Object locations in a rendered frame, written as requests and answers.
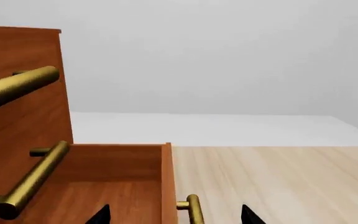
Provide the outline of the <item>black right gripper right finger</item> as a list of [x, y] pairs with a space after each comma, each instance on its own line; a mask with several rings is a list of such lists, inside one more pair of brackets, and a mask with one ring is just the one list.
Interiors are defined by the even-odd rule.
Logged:
[[241, 211], [242, 224], [266, 224], [253, 210], [247, 205], [242, 205]]

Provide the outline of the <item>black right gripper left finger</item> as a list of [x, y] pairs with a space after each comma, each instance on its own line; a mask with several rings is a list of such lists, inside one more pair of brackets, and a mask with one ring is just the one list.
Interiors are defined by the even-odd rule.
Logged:
[[110, 224], [110, 206], [106, 204], [96, 214], [94, 214], [85, 224]]

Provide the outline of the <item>open brown wooden drawer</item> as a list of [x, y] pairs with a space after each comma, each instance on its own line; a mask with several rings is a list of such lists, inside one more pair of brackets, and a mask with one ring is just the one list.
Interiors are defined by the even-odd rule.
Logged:
[[12, 224], [178, 224], [172, 147], [75, 144]]

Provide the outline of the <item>brown wooden cabinet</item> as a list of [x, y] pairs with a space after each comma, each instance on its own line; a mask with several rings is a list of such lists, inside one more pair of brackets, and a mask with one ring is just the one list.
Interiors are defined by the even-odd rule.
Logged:
[[[0, 78], [51, 65], [62, 69], [60, 31], [0, 27]], [[37, 162], [29, 151], [73, 142], [65, 79], [0, 107], [0, 195]]]

